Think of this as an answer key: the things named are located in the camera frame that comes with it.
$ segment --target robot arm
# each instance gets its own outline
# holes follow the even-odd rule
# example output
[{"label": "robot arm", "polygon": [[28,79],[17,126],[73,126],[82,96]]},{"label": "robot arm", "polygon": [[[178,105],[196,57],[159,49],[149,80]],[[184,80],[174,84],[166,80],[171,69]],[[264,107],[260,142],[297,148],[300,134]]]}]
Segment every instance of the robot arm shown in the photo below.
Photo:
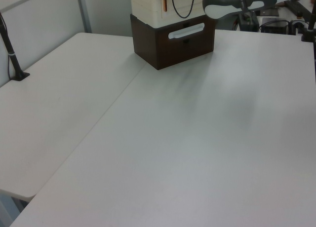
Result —
[{"label": "robot arm", "polygon": [[234,15],[245,9],[261,10],[285,0],[203,0],[205,14],[212,19]]}]

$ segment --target cable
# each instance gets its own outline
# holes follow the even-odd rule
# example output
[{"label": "cable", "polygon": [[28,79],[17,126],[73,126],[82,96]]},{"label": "cable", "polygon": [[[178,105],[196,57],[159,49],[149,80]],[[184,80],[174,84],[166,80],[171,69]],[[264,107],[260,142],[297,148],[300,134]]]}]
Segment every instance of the cable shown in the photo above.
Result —
[{"label": "cable", "polygon": [[191,9],[190,9],[189,14],[188,14],[187,16],[181,16],[181,15],[178,13],[178,11],[177,11],[176,6],[174,5],[174,0],[172,0],[172,5],[173,5],[173,8],[174,8],[175,12],[176,12],[177,15],[178,15],[179,17],[181,17],[182,19],[186,19],[186,18],[188,18],[188,17],[190,16],[190,14],[191,14],[191,12],[192,12],[193,4],[194,4],[194,0],[192,0]]},{"label": "cable", "polygon": [[[8,32],[8,29],[6,27],[6,23],[4,21],[4,18],[2,16],[1,12],[0,12],[0,19],[3,22],[3,24],[4,24],[5,31]],[[10,76],[10,56],[9,55],[8,55],[8,77],[9,77],[9,80],[11,80],[11,76]]]},{"label": "cable", "polygon": [[287,25],[290,24],[290,22],[287,21],[287,20],[269,21],[269,22],[266,22],[265,24],[262,24],[259,28],[261,28],[261,27],[263,27],[263,26],[266,26],[266,25],[273,24],[273,23],[277,23],[277,22],[287,22]]},{"label": "cable", "polygon": [[1,21],[3,22],[3,24],[4,24],[5,31],[8,32],[8,29],[7,29],[7,27],[6,27],[6,24],[5,24],[5,21],[4,21],[4,18],[3,18],[3,16],[2,16],[1,12],[0,12],[0,18],[1,18]]},{"label": "cable", "polygon": [[9,77],[9,80],[11,80],[11,77],[10,77],[10,56],[8,55],[8,77]]}]

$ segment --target dark brown wooden box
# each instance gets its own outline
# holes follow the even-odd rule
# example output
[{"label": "dark brown wooden box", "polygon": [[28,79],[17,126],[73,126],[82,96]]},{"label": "dark brown wooden box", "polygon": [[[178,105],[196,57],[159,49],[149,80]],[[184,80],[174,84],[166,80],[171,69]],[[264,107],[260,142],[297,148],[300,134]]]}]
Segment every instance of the dark brown wooden box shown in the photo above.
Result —
[{"label": "dark brown wooden box", "polygon": [[[134,51],[157,70],[213,52],[215,21],[207,16],[153,28],[131,14]],[[204,30],[192,35],[169,39],[171,32],[204,23]]]}]

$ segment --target wire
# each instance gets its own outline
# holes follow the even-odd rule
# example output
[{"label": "wire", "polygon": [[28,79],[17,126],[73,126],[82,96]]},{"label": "wire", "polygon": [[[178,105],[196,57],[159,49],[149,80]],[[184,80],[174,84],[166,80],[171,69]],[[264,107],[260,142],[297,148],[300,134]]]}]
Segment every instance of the wire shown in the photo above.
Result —
[{"label": "wire", "polygon": [[287,20],[276,20],[276,21],[269,21],[269,22],[266,22],[265,24],[262,24],[259,28],[261,28],[261,27],[263,27],[263,26],[266,26],[266,25],[273,24],[273,23],[277,23],[277,22],[287,22],[287,25],[290,24],[290,22],[287,21]]},{"label": "wire", "polygon": [[8,77],[9,77],[9,80],[11,80],[11,77],[10,77],[10,56],[8,55]]},{"label": "wire", "polygon": [[[8,32],[8,29],[6,27],[6,23],[4,21],[4,18],[2,16],[1,12],[0,12],[0,19],[3,22],[3,24],[4,24],[5,31]],[[10,56],[9,55],[8,55],[8,77],[9,77],[9,80],[11,80],[11,76],[10,76]]]},{"label": "wire", "polygon": [[176,6],[174,5],[174,0],[172,0],[172,5],[173,5],[173,8],[174,8],[175,12],[176,12],[177,15],[180,16],[182,19],[186,19],[186,18],[188,18],[188,17],[190,16],[190,14],[191,14],[191,12],[192,12],[193,4],[194,4],[194,0],[192,0],[191,9],[190,9],[189,14],[188,14],[187,16],[181,16],[181,15],[178,13],[178,11],[177,11]]},{"label": "wire", "polygon": [[1,21],[3,22],[3,24],[4,24],[5,31],[8,32],[8,29],[7,29],[7,27],[6,27],[6,23],[5,23],[5,21],[4,21],[4,18],[3,18],[3,16],[2,16],[1,12],[0,12],[0,18],[1,18]]}]

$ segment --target table surface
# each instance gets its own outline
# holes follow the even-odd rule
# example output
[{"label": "table surface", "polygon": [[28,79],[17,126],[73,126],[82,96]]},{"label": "table surface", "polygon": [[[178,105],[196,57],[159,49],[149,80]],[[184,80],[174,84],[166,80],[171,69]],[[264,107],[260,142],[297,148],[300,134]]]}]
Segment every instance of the table surface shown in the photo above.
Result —
[{"label": "table surface", "polygon": [[313,45],[216,31],[146,65],[12,227],[315,226],[315,134]]},{"label": "table surface", "polygon": [[32,199],[145,64],[132,38],[81,33],[3,86],[0,191]]}]

